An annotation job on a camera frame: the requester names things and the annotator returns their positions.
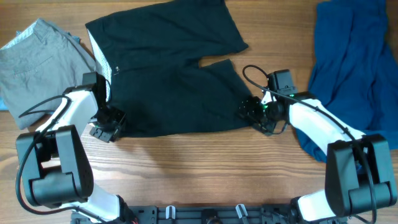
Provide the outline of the black shorts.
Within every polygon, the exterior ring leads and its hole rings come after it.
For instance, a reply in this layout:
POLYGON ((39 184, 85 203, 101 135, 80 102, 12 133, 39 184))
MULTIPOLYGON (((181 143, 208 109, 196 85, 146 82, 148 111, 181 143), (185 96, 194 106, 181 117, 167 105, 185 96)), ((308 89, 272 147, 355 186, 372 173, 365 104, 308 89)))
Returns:
POLYGON ((244 128, 239 106, 250 91, 229 59, 246 50, 224 1, 170 1, 87 23, 111 69, 111 106, 125 116, 123 137, 244 128))

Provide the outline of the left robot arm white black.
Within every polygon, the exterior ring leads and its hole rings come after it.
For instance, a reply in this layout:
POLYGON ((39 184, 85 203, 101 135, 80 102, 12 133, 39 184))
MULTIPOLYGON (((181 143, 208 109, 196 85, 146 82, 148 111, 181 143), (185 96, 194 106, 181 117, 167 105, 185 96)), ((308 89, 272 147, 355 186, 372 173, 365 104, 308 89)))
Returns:
POLYGON ((108 81, 97 72, 83 74, 83 83, 67 88, 60 106, 34 132, 16 139, 19 169, 16 196, 21 207, 36 215, 73 210, 92 223, 138 223, 118 195, 95 184, 80 136, 115 141, 124 128, 124 112, 106 101, 108 81))

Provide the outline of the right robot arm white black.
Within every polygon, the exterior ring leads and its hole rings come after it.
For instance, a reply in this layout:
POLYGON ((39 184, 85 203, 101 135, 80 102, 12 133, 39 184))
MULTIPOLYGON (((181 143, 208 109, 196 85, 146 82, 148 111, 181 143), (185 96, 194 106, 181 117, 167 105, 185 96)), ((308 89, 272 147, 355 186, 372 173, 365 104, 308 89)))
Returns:
POLYGON ((397 187, 387 140, 342 122, 310 92, 299 92, 289 70, 266 75, 264 96, 249 96, 239 114, 262 134, 275 134, 280 121, 306 134, 326 154, 325 187, 292 199, 287 223, 344 223, 397 203, 397 187))

